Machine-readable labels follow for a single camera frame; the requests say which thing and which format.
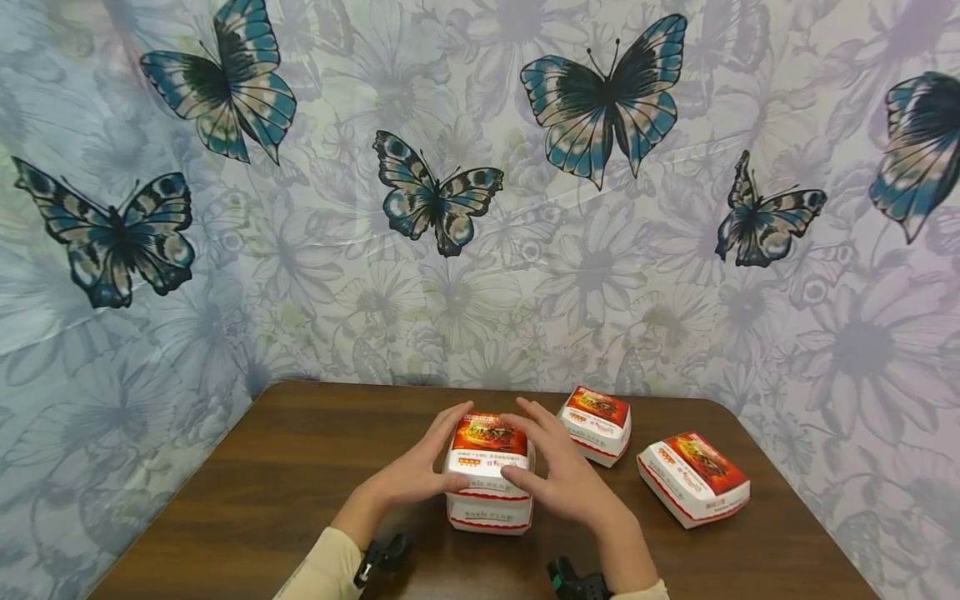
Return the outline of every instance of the wooden table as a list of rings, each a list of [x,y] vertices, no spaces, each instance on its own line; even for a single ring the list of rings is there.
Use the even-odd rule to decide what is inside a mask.
[[[269,600],[357,484],[402,454],[433,416],[472,399],[514,410],[512,392],[289,381],[275,385],[216,448],[90,596],[92,600]],[[527,394],[559,410],[561,394]],[[623,397],[634,411],[627,458],[604,479],[636,512],[673,600],[876,598],[736,418],[708,400]],[[739,514],[685,531],[636,472],[650,442],[690,429],[752,480]],[[416,545],[406,570],[373,598],[553,597],[545,566],[566,554],[597,570],[590,536],[536,510],[521,538],[454,531],[442,497],[394,511]]]

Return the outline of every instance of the butterfly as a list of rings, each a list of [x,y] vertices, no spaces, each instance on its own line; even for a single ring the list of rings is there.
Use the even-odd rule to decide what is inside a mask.
[[[791,235],[804,237],[827,203],[827,194],[819,189],[788,190],[764,199],[749,168],[750,152],[744,150],[727,197],[732,211],[717,230],[716,253],[727,260],[727,252],[738,246],[737,266],[767,267],[790,252]]]
[[[907,244],[960,176],[958,107],[960,82],[943,73],[927,71],[887,92],[890,141],[870,198],[900,223]]]
[[[103,209],[20,158],[13,165],[14,187],[33,196],[47,233],[66,246],[73,282],[94,308],[130,306],[134,270],[161,296],[193,276],[193,247],[180,234],[193,221],[182,173],[147,183],[121,211]]]
[[[280,53],[264,0],[229,0],[213,18],[219,61],[157,51],[140,68],[181,119],[196,119],[207,149],[250,162],[244,132],[277,164],[297,99],[277,73]]]
[[[603,189],[613,138],[636,177],[643,160],[677,122],[665,90],[680,78],[686,19],[671,14],[651,25],[604,75],[555,55],[530,62],[520,80],[537,122],[549,128],[546,158]]]
[[[503,171],[472,169],[440,183],[396,135],[377,132],[373,148],[380,159],[380,181],[393,188],[383,201],[390,228],[418,240],[433,226],[437,251],[446,257],[459,256],[473,239],[470,217],[487,214],[493,195],[503,189]]]

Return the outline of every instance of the burger box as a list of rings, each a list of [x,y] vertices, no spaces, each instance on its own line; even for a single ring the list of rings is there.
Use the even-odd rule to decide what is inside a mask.
[[[580,453],[612,467],[630,445],[630,404],[578,386],[558,414]]]
[[[533,498],[500,475],[505,466],[534,468],[533,446],[499,415],[469,413],[457,425],[444,472],[469,475],[470,484],[446,495],[454,529],[519,536],[533,520]]]
[[[695,431],[650,444],[636,467],[685,529],[730,516],[750,500],[750,480]]]

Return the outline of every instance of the beige sleeve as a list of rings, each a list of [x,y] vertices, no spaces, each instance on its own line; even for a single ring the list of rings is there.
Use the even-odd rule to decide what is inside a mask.
[[[353,585],[363,553],[347,534],[327,527],[274,600],[357,600]]]
[[[659,580],[655,586],[644,591],[631,591],[629,593],[616,594],[611,600],[670,600],[666,593],[666,585],[663,580]]]

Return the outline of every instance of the cardboard box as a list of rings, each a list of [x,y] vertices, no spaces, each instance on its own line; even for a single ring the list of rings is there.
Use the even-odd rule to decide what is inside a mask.
[[[685,529],[726,518],[750,500],[750,480],[695,431],[650,444],[636,467]]]
[[[557,416],[580,453],[604,467],[612,467],[630,445],[633,420],[623,400],[578,386]]]
[[[533,447],[527,436],[508,426],[499,415],[464,416],[450,441],[444,471],[469,475],[470,487],[450,495],[490,500],[529,498],[527,492],[500,475],[500,469],[507,465],[533,470]]]
[[[446,499],[446,518],[454,529],[498,536],[521,536],[533,522],[533,498],[515,500]]]
[[[446,518],[454,529],[519,536],[533,522],[533,498],[500,475],[512,465],[534,468],[533,446],[522,431],[498,415],[470,413],[457,425],[444,471],[465,473],[470,485],[446,495]]]

